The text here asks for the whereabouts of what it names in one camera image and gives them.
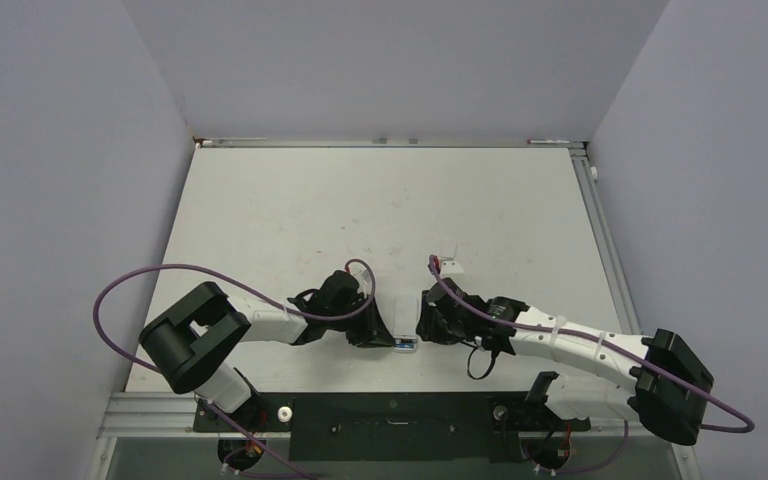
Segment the white battery compartment cover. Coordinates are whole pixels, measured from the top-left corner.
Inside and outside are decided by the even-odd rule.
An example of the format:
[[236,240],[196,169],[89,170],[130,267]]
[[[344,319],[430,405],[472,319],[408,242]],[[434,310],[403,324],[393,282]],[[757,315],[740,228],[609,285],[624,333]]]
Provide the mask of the white battery compartment cover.
[[445,242],[442,244],[438,252],[438,257],[441,260],[449,261],[455,260],[458,253],[458,244],[455,242]]

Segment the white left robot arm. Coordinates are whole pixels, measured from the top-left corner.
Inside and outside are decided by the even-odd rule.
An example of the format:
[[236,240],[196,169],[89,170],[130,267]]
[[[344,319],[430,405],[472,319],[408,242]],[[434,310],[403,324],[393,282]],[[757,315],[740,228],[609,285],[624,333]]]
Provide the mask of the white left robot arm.
[[143,328],[139,343],[176,394],[194,393],[219,408],[234,430],[256,421],[257,392],[226,359],[237,344],[273,341],[290,346],[345,335],[359,348],[395,344],[372,287],[337,270],[318,288],[290,298],[288,308],[263,301],[234,302],[212,281],[188,292]]

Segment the white air conditioner remote control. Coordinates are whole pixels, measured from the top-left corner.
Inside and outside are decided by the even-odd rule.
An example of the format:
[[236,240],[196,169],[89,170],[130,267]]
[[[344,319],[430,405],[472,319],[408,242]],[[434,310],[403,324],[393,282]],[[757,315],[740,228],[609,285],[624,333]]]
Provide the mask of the white air conditioner remote control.
[[410,341],[416,345],[413,350],[394,349],[401,353],[414,353],[417,350],[416,327],[420,319],[419,300],[413,296],[397,296],[394,299],[391,334],[395,345],[399,341]]

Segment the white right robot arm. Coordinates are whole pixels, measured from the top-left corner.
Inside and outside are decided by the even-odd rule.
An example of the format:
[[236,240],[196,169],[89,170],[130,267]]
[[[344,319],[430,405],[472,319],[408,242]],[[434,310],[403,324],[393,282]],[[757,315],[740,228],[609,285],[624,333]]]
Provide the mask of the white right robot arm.
[[560,375],[527,397],[525,414],[533,425],[623,419],[674,444],[697,442],[714,377],[680,335],[598,330],[520,300],[469,295],[450,278],[421,298],[417,333],[425,342],[475,340],[494,354],[544,358],[583,372],[581,378]]

